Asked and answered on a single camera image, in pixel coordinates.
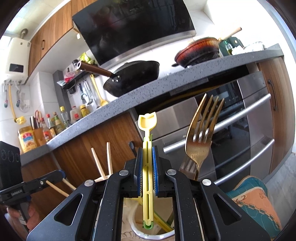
wooden chopstick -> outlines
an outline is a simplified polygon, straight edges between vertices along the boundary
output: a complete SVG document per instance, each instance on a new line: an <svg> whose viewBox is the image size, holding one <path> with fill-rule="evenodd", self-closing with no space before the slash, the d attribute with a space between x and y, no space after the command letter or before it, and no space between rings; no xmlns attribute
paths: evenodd
<svg viewBox="0 0 296 241"><path fill-rule="evenodd" d="M107 142L107 162L108 162L108 170L109 170L109 176L110 176L113 174L110 142Z"/></svg>
<svg viewBox="0 0 296 241"><path fill-rule="evenodd" d="M107 179L107 177L106 177L106 175L105 175L105 173L104 173L104 171L103 171L103 168L102 168L102 166L101 166L101 163L100 163L100 161L99 161L99 159L98 159L98 156L96 155L96 152L95 152L94 148L91 149L91 152L92 152L92 154L93 154L93 156L94 156L94 160L95 160L95 162L96 162L96 166L97 166L97 168L98 168L98 170L99 170L101 176L103 177L103 180Z"/></svg>
<svg viewBox="0 0 296 241"><path fill-rule="evenodd" d="M46 181L46 184L51 186L54 190L56 190L57 192L61 193L63 196L68 197L69 194L64 192L63 190L59 189L56 185L52 184L50 181Z"/></svg>
<svg viewBox="0 0 296 241"><path fill-rule="evenodd" d="M74 187L71 183L69 183L66 179L63 178L63 182L70 187L73 191L76 189L76 187Z"/></svg>
<svg viewBox="0 0 296 241"><path fill-rule="evenodd" d="M102 181L102 180L105 180L105 179L104 179L103 177L99 177L99 178L95 179L94 181L97 183L97 182L100 182L100 181Z"/></svg>

stainless steel oven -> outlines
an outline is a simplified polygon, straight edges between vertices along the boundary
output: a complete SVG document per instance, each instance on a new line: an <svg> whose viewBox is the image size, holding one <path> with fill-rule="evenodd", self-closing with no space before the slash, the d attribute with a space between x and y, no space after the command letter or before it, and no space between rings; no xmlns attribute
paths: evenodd
<svg viewBox="0 0 296 241"><path fill-rule="evenodd" d="M260 179L266 177L274 140L271 96L262 73L249 74L207 94L225 98L225 103L199 179L208 178L226 192L247 175ZM157 112L157 126L152 130L153 144L158 146L159 155L169 159L175 169L179 169L187 158L185 137L203 95L201 93Z"/></svg>

oven handle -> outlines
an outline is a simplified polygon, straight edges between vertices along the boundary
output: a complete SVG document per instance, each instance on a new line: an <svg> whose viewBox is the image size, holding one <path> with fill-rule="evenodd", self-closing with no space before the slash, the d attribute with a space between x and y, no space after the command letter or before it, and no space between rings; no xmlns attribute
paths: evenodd
<svg viewBox="0 0 296 241"><path fill-rule="evenodd" d="M258 101L256 101L255 103L253 103L250 106L248 106L247 108L243 109L242 111L240 111L240 112L236 113L235 115L233 115L233 116L231 116L231 117L217 123L215 125L215 128L214 128L214 133L216 133L216 132L228 127L232 123L238 121L239 119L241 119L245 115L249 114L251 111L255 110L257 107L264 104L270 98L271 98L271 94L267 94L267 95L263 96L261 99L259 99ZM168 145L168 146L164 147L163 152L165 154L169 154L169 153L171 153L173 151L176 151L176 150L184 147L185 143L186 143L186 139L175 142L175 143L173 143L171 145Z"/></svg>
<svg viewBox="0 0 296 241"><path fill-rule="evenodd" d="M274 139L270 140L268 144L261 150L259 151L254 157L252 157L250 160L245 162L243 165L235 169L233 172L228 173L226 176L214 181L214 183L218 186L230 178L234 177L236 174L240 173L242 170L246 169L249 165L252 164L259 156L261 156L269 147L271 147L274 144Z"/></svg>

cast iron pan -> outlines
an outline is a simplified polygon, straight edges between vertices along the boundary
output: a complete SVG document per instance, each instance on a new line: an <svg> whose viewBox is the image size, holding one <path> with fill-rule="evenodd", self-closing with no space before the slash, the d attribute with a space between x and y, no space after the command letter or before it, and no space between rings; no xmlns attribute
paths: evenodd
<svg viewBox="0 0 296 241"><path fill-rule="evenodd" d="M142 85L156 80L159 75L159 63L156 61L125 63L115 73L81 61L77 63L76 69L109 77L103 88L115 97L120 97Z"/></svg>
<svg viewBox="0 0 296 241"><path fill-rule="evenodd" d="M237 28L231 34L228 34L227 36L219 39L208 37L195 40L194 42L190 43L185 49L180 50L176 54L176 63L172 66L176 67L180 65L186 68L189 65L195 65L217 58L219 56L219 43L241 30L242 28Z"/></svg>

fork tines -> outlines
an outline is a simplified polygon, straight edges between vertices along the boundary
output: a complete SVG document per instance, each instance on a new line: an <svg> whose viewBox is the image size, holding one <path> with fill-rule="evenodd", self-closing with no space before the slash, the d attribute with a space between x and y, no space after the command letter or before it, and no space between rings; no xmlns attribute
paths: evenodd
<svg viewBox="0 0 296 241"><path fill-rule="evenodd" d="M218 96L216 97L216 99L214 100L214 103L213 103L213 98L214 98L213 95L211 95L210 99L208 100L207 105L203 111L203 115L201 117L200 124L199 124L198 128L196 129L199 116L202 113L203 107L204 107L204 105L206 103L206 99L207 99L207 94L205 94L203 96L203 98L198 106L198 109L196 110L196 113L192 119L190 128L188 130L187 138L189 140L194 139L195 133L197 134L197 136L196 136L197 138L195 140L196 142L206 143L206 142L212 140L214 127L215 127L215 124L217 123L219 113L222 109L222 106L223 106L224 100L225 100L223 98L218 106L217 104L219 101L219 97Z"/></svg>

